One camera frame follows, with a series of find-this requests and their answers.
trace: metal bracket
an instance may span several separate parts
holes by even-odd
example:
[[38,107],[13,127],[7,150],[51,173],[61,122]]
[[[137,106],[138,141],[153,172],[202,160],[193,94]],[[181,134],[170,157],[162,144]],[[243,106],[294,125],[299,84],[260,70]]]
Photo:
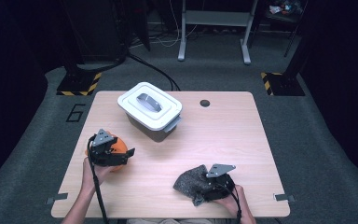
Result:
[[100,129],[100,131],[98,131],[98,134],[95,136],[94,141],[92,142],[92,146],[97,147],[102,144],[113,141],[114,139],[115,138],[112,135],[108,134],[104,129]]
[[287,200],[289,203],[294,203],[296,201],[295,196],[286,194],[274,194],[274,199],[277,202]]
[[67,198],[68,198],[68,193],[57,194],[54,197],[47,198],[45,204],[52,204],[57,200],[65,200]]
[[218,177],[220,175],[226,174],[229,171],[234,170],[235,168],[235,165],[214,164],[211,170],[209,170],[208,174],[206,174],[206,177]]

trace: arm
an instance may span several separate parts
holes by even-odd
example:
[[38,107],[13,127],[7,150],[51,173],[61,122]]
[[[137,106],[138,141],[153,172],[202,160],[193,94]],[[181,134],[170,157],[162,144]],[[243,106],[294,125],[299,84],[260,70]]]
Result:
[[[112,167],[109,166],[95,166],[95,174],[98,176],[100,185],[104,182]],[[95,193],[94,180],[90,168],[89,159],[85,158],[83,161],[83,178],[80,192],[77,195],[75,203],[72,205],[66,217],[63,219],[63,224],[83,223],[87,210],[91,203],[92,196]]]
[[[240,200],[240,207],[242,211],[241,224],[255,224],[255,218],[252,216],[251,210],[249,209],[249,205],[246,201],[245,191],[243,190],[243,187],[240,185],[236,185],[235,189],[238,192],[238,199]],[[225,208],[232,216],[237,216],[238,206],[231,195],[228,195],[224,199],[215,200],[215,202],[225,206]]]

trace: metal stand leg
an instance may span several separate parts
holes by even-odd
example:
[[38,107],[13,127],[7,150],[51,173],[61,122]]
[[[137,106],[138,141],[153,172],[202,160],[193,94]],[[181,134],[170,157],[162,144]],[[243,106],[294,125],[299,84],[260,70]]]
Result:
[[254,0],[251,12],[249,14],[248,24],[246,25],[245,36],[243,37],[243,39],[241,39],[242,57],[243,57],[243,62],[246,65],[251,64],[251,57],[249,55],[249,50],[248,50],[247,43],[248,43],[248,39],[249,39],[249,34],[251,33],[252,23],[253,23],[253,20],[254,20],[254,17],[255,17],[255,8],[256,8],[256,6],[257,6],[257,0]]
[[178,61],[182,62],[185,60],[186,53],[186,0],[183,0],[182,5],[182,38],[180,41]]

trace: metal rack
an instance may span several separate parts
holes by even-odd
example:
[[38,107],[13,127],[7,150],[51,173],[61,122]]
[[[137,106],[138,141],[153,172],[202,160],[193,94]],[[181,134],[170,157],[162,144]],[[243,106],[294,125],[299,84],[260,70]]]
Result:
[[252,3],[250,12],[222,12],[222,11],[197,11],[186,10],[186,0],[183,0],[182,5],[182,38],[179,48],[178,61],[185,60],[186,53],[186,25],[187,24],[202,24],[202,25],[226,25],[226,26],[241,26],[246,27],[245,35],[240,40],[243,62],[245,64],[251,63],[249,50],[247,46],[249,34],[251,32],[252,23],[255,16],[255,8],[257,1]]

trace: white plastic container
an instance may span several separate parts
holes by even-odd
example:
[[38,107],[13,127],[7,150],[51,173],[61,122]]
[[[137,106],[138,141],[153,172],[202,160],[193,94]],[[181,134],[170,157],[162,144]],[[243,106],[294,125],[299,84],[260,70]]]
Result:
[[172,133],[182,119],[182,104],[148,82],[119,96],[117,103],[126,111],[130,123],[156,142]]

